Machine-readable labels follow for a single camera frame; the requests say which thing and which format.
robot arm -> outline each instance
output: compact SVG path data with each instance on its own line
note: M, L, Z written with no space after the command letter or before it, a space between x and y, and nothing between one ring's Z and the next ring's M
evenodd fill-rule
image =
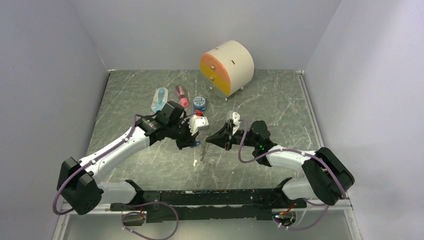
M173 139L180 150L194 146L198 129L208 124L205 117L196 115L186 120L184 108L173 101L156 115L139 117L136 121L134 116L133 126L104 148L79 161L70 157L62 163L57 190L78 214L86 214L98 204L142 201L143 190L131 180L101 181L119 164L157 141ZM80 172L70 179L76 171Z
M238 130L240 115L230 111L228 122L206 141L230 150L240 145L239 160L242 163L256 161L268 167L284 167L304 173L303 178L288 178L283 181L282 191L290 199L318 198L327 205L334 205L346 197L355 179L340 160L326 147L317 151L301 151L284 148L270 140L271 133L264 121L255 121L250 130ZM254 147L254 159L243 161L240 157L241 146Z

marble surface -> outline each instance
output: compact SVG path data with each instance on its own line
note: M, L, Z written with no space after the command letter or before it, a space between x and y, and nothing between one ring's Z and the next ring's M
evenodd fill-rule
M203 96L209 129L198 140L219 130L229 110L237 111L249 123L264 120L271 140L300 150L318 148L308 107L294 71L256 70L244 90L225 102L210 93L205 77L198 70L118 70L112 71L98 112L88 154L94 153L130 128L134 114L150 115L155 90L169 90L168 100L178 102L176 85L183 85L190 101ZM193 105L186 108L193 112ZM225 151L208 145L203 161L201 148L178 150L175 141L166 139L142 150L115 168L105 182L135 181L144 190L204 190L274 188L297 172L281 167L266 167L256 162L243 164L237 146ZM251 147L244 147L242 158L251 159Z

white cylinder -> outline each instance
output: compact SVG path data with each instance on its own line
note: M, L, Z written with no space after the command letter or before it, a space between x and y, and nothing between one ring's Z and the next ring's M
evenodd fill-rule
M230 40L204 53L200 71L206 85L221 98L226 98L252 80L255 65L249 51Z

black joint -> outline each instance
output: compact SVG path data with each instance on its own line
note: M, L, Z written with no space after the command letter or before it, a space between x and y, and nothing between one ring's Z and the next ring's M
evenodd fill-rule
M66 159L60 168L57 189L79 168L81 166L75 159L72 157ZM97 187L92 175L93 172L82 170L71 179L61 193L62 197L79 215L84 215L93 210L102 199L102 191Z
M271 136L270 131L268 131L268 126L265 121L254 121L250 126L250 131L253 135L257 136L260 139L269 139Z
M256 158L257 156L260 156L264 153L267 153L270 149L275 147L277 144L273 143L269 138L262 141L262 144L257 144L255 146L254 151L252 152L252 155ZM268 161L267 156L263 156L256 160L256 162L260 165L265 165L267 167L272 167L270 162Z
M354 176L330 149L321 147L315 154L328 165L344 191L347 191L355 183ZM340 192L339 187L328 171L323 171L323 168L324 167L314 159L306 160L302 165L302 169L315 195L323 203L334 205L342 197L342 192Z
M183 121L184 116L187 114L181 105L168 101L162 110L157 111L155 118L144 116L136 122L136 126L149 137L150 145L170 138L175 140L177 148L181 150L196 144L196 135L190 132L189 122Z

gray wall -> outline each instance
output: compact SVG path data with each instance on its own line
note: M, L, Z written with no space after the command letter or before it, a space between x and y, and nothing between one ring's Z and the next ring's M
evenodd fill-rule
M260 69L305 69L340 0L71 0L106 67L198 69L236 40Z
M0 239L52 239L63 160L85 155L108 72L70 2L0 3Z
M343 0L306 67L365 240L423 239L424 2Z

